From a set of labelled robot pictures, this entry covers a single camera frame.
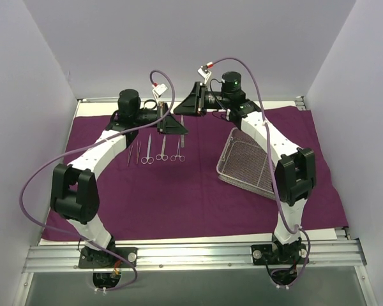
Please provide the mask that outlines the silver scalpel handle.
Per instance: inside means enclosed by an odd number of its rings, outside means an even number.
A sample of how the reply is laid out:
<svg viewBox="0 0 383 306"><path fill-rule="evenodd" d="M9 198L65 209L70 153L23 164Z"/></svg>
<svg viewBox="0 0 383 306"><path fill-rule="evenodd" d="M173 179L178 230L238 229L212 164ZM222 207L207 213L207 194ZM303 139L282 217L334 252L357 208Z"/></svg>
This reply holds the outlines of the silver scalpel handle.
<svg viewBox="0 0 383 306"><path fill-rule="evenodd" d="M185 127L183 115L181 116L181 124L182 124L183 127ZM184 134L182 134L180 136L180 140L181 140L181 148L184 148L184 145L185 145L185 143L184 143Z"/></svg>

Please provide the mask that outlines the silver surgical forceps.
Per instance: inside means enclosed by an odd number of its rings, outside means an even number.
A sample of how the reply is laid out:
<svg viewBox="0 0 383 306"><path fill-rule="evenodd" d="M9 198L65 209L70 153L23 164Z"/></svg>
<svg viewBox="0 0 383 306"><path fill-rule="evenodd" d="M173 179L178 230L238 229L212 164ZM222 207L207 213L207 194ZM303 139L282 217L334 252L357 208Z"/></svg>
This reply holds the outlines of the silver surgical forceps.
<svg viewBox="0 0 383 306"><path fill-rule="evenodd" d="M175 161L184 162L185 161L185 156L181 154L180 144L181 144L181 140L178 139L176 153L170 157L170 160L172 162L175 162Z"/></svg>

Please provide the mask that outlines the thin silver tweezers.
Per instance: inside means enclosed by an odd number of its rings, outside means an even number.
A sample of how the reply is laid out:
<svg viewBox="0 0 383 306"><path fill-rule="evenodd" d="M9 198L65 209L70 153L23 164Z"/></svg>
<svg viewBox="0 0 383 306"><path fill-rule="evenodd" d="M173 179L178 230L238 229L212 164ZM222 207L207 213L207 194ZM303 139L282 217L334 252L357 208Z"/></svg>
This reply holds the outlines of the thin silver tweezers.
<svg viewBox="0 0 383 306"><path fill-rule="evenodd" d="M137 141L137 147L136 147L136 160L135 160L135 164L136 164L136 165L139 165L140 151L141 151L141 142L140 142L140 141Z"/></svg>

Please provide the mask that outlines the silver surgical scissors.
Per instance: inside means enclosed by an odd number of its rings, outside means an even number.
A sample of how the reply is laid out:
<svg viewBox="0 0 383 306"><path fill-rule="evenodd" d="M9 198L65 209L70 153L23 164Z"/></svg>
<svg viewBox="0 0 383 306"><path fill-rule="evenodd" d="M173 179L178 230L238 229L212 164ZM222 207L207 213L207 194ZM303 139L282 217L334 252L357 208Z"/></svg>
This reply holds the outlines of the silver surgical scissors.
<svg viewBox="0 0 383 306"><path fill-rule="evenodd" d="M151 145L152 145L152 136L149 135L148 141L147 141L146 155L141 159L142 164L152 164L154 162L154 158L151 155Z"/></svg>

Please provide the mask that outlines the metal mesh instrument tray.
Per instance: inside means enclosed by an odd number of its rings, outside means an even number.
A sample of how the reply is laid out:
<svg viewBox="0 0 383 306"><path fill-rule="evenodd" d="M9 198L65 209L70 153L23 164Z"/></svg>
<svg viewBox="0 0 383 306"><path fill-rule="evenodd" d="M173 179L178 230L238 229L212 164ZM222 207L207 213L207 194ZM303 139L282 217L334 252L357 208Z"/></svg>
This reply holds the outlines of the metal mesh instrument tray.
<svg viewBox="0 0 383 306"><path fill-rule="evenodd" d="M230 185L275 199L267 153L236 127L230 131L216 171L219 179Z"/></svg>

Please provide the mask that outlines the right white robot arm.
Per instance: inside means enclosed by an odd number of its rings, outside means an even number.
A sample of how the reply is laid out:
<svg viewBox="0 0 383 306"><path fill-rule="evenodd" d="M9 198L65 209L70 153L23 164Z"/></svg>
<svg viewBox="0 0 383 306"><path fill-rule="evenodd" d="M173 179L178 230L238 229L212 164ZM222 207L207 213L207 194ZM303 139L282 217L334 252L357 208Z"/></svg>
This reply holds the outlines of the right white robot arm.
<svg viewBox="0 0 383 306"><path fill-rule="evenodd" d="M211 91L202 82L195 82L191 93L175 107L174 113L201 117L208 110L225 110L226 119L266 151L278 206L273 233L278 242L270 250L276 262L287 262L294 255L291 244L301 236L303 210L316 186L314 152L290 141L268 121L262 104L246 97L238 72L223 74L219 92Z"/></svg>

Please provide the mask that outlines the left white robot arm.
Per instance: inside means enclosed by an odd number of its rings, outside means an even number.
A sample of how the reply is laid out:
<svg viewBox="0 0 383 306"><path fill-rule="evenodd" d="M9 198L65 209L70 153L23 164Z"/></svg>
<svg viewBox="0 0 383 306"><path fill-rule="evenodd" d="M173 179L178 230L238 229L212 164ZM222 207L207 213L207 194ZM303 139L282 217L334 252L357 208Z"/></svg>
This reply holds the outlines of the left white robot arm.
<svg viewBox="0 0 383 306"><path fill-rule="evenodd" d="M187 134L187 129L168 110L166 103L158 103L155 109L144 108L135 89L121 91L117 110L94 147L69 164L59 164L53 170L50 207L73 225L86 247L94 250L93 260L101 267L109 267L115 262L116 251L110 247L112 235L98 216L100 197L97 180L106 167L132 144L139 127L148 125L168 135Z"/></svg>

